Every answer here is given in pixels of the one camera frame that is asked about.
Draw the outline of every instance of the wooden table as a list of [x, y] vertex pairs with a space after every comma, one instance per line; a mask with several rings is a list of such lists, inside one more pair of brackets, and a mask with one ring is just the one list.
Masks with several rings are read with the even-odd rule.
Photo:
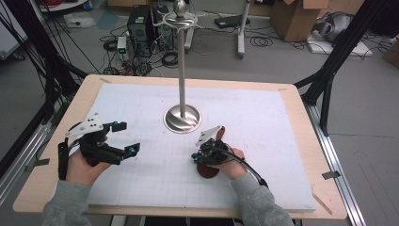
[[[41, 159], [50, 158], [49, 165], [35, 167], [13, 208], [16, 212], [39, 213], [42, 211], [56, 185], [57, 144], [62, 142], [65, 132], [77, 121], [85, 119], [97, 93], [104, 83], [178, 86], [175, 78], [125, 77], [109, 75], [90, 75], [74, 97], [68, 111], [44, 150]], [[249, 83], [233, 81], [186, 79], [188, 87], [254, 89], [279, 91], [291, 123], [298, 150], [311, 183], [311, 191], [316, 200], [317, 209], [312, 212], [290, 212], [292, 218], [331, 218], [343, 219], [347, 213], [343, 200], [333, 179], [325, 180], [323, 173], [329, 171], [327, 161], [320, 147], [311, 121], [295, 86], [288, 84]], [[167, 208], [136, 206], [99, 206], [91, 205], [91, 214], [174, 216], [174, 217], [209, 217], [239, 218], [236, 210], [215, 210], [199, 208]]]

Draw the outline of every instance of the stainless steel base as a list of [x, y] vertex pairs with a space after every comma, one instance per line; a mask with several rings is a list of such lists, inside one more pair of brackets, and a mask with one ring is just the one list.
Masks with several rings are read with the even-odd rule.
[[188, 134], [200, 126], [200, 112], [192, 105], [185, 105], [185, 117], [181, 117], [180, 105], [171, 107], [164, 116], [167, 129], [177, 134]]

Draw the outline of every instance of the gray sleeve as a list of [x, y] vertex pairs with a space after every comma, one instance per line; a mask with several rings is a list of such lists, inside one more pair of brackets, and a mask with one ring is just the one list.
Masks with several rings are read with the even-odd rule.
[[56, 194], [46, 203], [42, 225], [91, 225], [83, 213], [88, 210], [88, 193], [91, 186], [58, 181]]
[[288, 213], [275, 204], [273, 194], [247, 174], [231, 182], [245, 226], [294, 225]]

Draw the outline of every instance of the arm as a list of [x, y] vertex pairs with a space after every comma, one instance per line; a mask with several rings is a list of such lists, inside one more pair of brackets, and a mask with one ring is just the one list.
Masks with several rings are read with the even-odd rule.
[[[244, 159], [243, 151], [231, 150]], [[246, 226], [294, 225], [288, 213], [275, 204], [270, 190], [265, 186], [260, 186], [239, 162], [228, 159], [227, 162], [212, 167], [219, 168], [233, 180], [231, 185], [237, 194], [241, 215]]]
[[288, 213], [275, 204], [274, 196], [247, 172], [231, 182], [237, 193], [241, 215], [246, 226], [293, 225]]
[[66, 180], [58, 181], [56, 194], [44, 206], [42, 225], [91, 225], [83, 217], [88, 210], [88, 194], [100, 174], [109, 167], [107, 163], [92, 167], [80, 151], [73, 153]]

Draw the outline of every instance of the electronic equipment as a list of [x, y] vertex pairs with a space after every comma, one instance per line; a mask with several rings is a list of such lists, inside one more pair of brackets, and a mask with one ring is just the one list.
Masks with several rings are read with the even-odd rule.
[[151, 7], [134, 5], [127, 22], [135, 56], [149, 57], [154, 41]]
[[[230, 16], [230, 17], [223, 17], [215, 19], [215, 24], [220, 28], [228, 28], [228, 27], [235, 27], [240, 26], [243, 21], [243, 15], [238, 16]], [[246, 24], [250, 24], [250, 20], [247, 18]]]
[[126, 47], [127, 39], [126, 37], [118, 37], [118, 45], [117, 45], [117, 50], [118, 54], [120, 56], [121, 61], [127, 61], [129, 60], [129, 51], [128, 48]]
[[[159, 24], [162, 22], [165, 14], [169, 13], [167, 6], [152, 7], [153, 23]], [[174, 30], [165, 24], [155, 27], [155, 37], [158, 43], [159, 50], [171, 50], [174, 46]]]

